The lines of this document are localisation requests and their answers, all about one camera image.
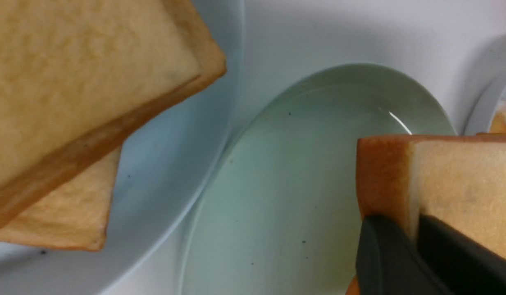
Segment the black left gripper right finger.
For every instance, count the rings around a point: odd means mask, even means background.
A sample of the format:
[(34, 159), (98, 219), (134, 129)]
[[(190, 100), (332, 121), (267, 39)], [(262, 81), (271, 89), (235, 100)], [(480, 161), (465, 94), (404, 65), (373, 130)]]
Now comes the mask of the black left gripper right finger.
[(417, 249), (455, 295), (506, 295), (506, 259), (433, 216), (419, 220)]

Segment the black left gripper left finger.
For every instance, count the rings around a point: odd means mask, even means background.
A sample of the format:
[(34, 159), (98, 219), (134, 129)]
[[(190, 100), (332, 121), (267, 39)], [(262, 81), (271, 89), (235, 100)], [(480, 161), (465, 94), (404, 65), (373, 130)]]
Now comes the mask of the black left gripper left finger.
[(420, 258), (409, 238), (382, 216), (365, 217), (356, 276), (361, 295), (452, 295)]

